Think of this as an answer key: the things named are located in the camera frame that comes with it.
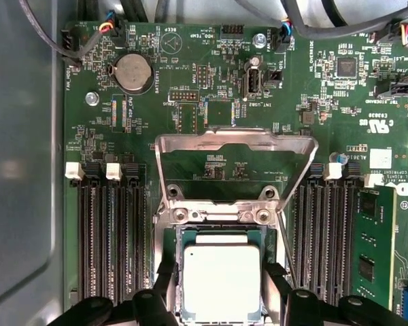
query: dimm slot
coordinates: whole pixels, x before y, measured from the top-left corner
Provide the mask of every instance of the dimm slot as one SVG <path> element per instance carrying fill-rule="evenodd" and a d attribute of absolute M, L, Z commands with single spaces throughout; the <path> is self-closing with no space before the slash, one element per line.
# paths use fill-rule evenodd
<path fill-rule="evenodd" d="M 86 237 L 88 234 L 87 230 L 87 216 L 85 213 L 87 210 L 85 209 L 85 192 L 86 188 L 82 187 L 79 183 L 77 186 L 77 196 L 78 196 L 78 300 L 79 302 L 82 301 L 86 297 L 86 284 L 85 280 L 87 280 L 88 269 L 85 262 L 85 253 L 86 253 Z"/>
<path fill-rule="evenodd" d="M 118 248 L 118 216 L 120 214 L 119 205 L 119 193 L 118 186 L 115 183 L 109 183 L 109 246 L 107 248 L 107 269 L 108 269 L 108 279 L 107 279 L 107 297 L 113 301 L 114 304 L 118 303 L 117 288 L 118 288 L 118 276 L 116 271 L 118 269 L 118 257 L 116 253 L 116 248 Z"/>
<path fill-rule="evenodd" d="M 121 187 L 120 214 L 118 216 L 118 301 L 129 294 L 129 191 Z"/>
<path fill-rule="evenodd" d="M 293 221 L 293 260 L 295 277 L 298 282 L 301 281 L 303 269 L 303 222 L 304 222 L 304 204 L 305 204 L 305 186 L 300 185 L 295 193 L 295 212 Z"/>
<path fill-rule="evenodd" d="M 110 257 L 112 226 L 109 221 L 109 191 L 110 189 L 106 186 L 101 188 L 101 195 L 103 197 L 103 206 L 101 208 L 101 229 L 103 230 L 103 237 L 101 239 L 101 295 L 111 299 L 109 272 L 112 264 Z"/>
<path fill-rule="evenodd" d="M 356 214 L 356 199 L 358 187 L 352 182 L 348 182 L 345 187 L 347 191 L 347 205 L 345 220 L 345 261 L 343 266 L 343 295 L 352 293 L 352 256 L 354 252 L 354 216 Z"/>
<path fill-rule="evenodd" d="M 343 296 L 343 280 L 345 265 L 345 225 L 347 220 L 347 188 L 339 186 L 339 207 L 337 211 L 336 261 L 335 261 L 335 300 Z"/>
<path fill-rule="evenodd" d="M 310 289 L 320 296 L 320 221 L 322 212 L 323 187 L 313 187 L 314 210 L 311 219 L 311 284 Z"/>
<path fill-rule="evenodd" d="M 328 281 L 327 281 L 327 302 L 335 304 L 336 293 L 336 274 L 335 265 L 339 253 L 337 251 L 337 221 L 341 218 L 338 216 L 340 205 L 340 187 L 334 181 L 331 181 L 327 186 L 330 192 L 330 209 L 329 209 L 329 248 L 328 248 Z"/>
<path fill-rule="evenodd" d="M 92 236 L 91 295 L 101 295 L 101 188 L 92 187 L 90 195 L 90 223 Z"/>
<path fill-rule="evenodd" d="M 321 246 L 320 246 L 320 284 L 321 284 L 321 297 L 325 302 L 328 298 L 328 261 L 329 261 L 329 238 L 330 238 L 330 189 L 329 187 L 323 187 L 323 199 L 322 199 L 322 220 L 321 220 Z"/>
<path fill-rule="evenodd" d="M 312 187 L 307 187 L 307 197 L 305 201 L 305 220 L 304 220 L 304 268 L 303 268 L 303 286 L 310 287 L 310 273 L 311 273 L 311 218 L 313 217 L 313 205 L 314 205 L 314 191 Z"/>

